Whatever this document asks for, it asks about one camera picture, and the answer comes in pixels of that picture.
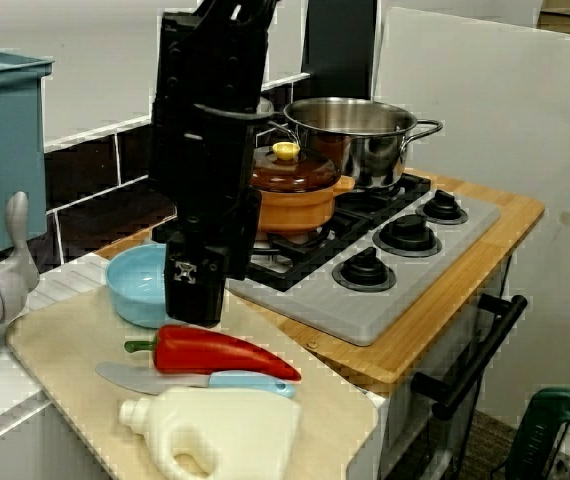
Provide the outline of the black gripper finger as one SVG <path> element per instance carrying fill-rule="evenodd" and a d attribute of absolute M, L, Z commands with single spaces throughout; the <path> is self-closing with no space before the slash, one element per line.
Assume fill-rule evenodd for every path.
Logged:
<path fill-rule="evenodd" d="M 261 193 L 248 189 L 240 207 L 232 215 L 229 233 L 229 261 L 227 276 L 244 280 L 249 268 L 254 242 L 258 230 L 261 209 Z"/>
<path fill-rule="evenodd" d="M 174 162 L 164 178 L 176 206 L 166 243 L 166 310 L 170 317 L 213 327 L 220 321 L 232 215 L 247 195 L 253 129 L 245 125 L 190 128 L 168 146 Z"/>

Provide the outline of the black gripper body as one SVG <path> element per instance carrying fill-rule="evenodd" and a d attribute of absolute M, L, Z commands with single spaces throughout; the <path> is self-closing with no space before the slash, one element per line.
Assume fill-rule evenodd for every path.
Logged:
<path fill-rule="evenodd" d="M 268 29 L 266 10 L 163 14 L 149 177 L 153 188 L 169 199 L 170 181 L 164 175 L 174 164 L 168 146 L 177 134 L 209 125 L 253 129 Z"/>

